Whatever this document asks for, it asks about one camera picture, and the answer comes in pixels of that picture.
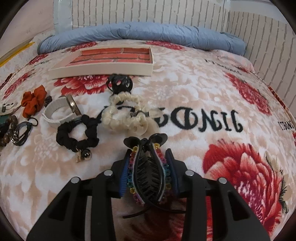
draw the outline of white scrunchie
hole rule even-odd
[[[115,106],[118,102],[132,101],[136,103],[135,111],[140,111],[137,116],[131,116],[131,112],[127,112],[121,119],[113,119],[113,115],[118,113]],[[102,123],[113,131],[128,130],[130,136],[141,136],[145,133],[158,133],[159,126],[153,118],[162,116],[160,109],[150,109],[142,103],[142,99],[138,95],[132,95],[128,92],[121,92],[118,95],[112,95],[109,98],[110,106],[102,112]],[[148,112],[149,116],[145,116],[143,112]]]

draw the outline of yellow edge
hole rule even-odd
[[[35,42],[31,42],[28,43],[27,45],[21,47],[20,49],[14,51],[9,57],[7,57],[5,60],[3,60],[2,62],[0,62],[0,67],[2,67],[3,65],[5,65],[9,60],[11,60],[14,56],[16,56],[17,54],[19,54],[20,52],[22,52],[23,50],[29,48],[30,46],[32,46]]]

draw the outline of gold charm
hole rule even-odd
[[[81,161],[81,150],[77,150],[76,154],[76,163]]]

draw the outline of metal rivet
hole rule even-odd
[[[73,177],[72,179],[71,179],[71,182],[72,183],[78,183],[80,181],[80,178],[79,177]]]
[[[225,184],[225,183],[227,183],[227,180],[225,177],[221,177],[221,178],[219,178],[219,182],[222,184]]]
[[[105,176],[111,176],[113,174],[112,170],[106,170],[104,171]]]
[[[187,171],[185,172],[185,174],[186,174],[187,176],[192,177],[192,176],[194,175],[194,171],[192,171],[192,170],[187,170]]]

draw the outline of orange scrunchie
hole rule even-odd
[[[22,97],[22,106],[25,107],[22,116],[29,118],[29,116],[40,111],[43,107],[46,94],[47,92],[43,85],[35,89],[34,93],[31,93],[31,91],[25,92]]]

